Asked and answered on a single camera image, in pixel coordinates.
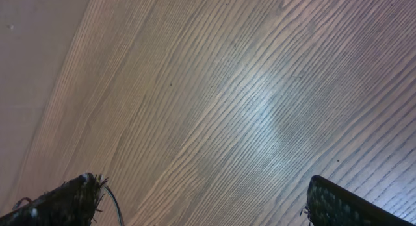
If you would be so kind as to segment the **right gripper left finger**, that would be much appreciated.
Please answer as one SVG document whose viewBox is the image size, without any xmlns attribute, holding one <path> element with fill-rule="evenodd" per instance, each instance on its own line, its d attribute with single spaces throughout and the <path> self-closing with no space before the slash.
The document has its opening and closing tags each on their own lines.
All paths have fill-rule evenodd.
<svg viewBox="0 0 416 226">
<path fill-rule="evenodd" d="M 105 183 L 101 175 L 84 173 L 37 199 L 22 198 L 1 216 L 1 226 L 91 225 Z"/>
</svg>

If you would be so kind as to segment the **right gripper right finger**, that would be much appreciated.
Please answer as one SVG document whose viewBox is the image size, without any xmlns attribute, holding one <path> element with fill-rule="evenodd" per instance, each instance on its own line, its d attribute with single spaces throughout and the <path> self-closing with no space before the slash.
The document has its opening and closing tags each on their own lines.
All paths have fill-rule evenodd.
<svg viewBox="0 0 416 226">
<path fill-rule="evenodd" d="M 309 182 L 305 213 L 314 226 L 414 226 L 320 175 Z"/>
</svg>

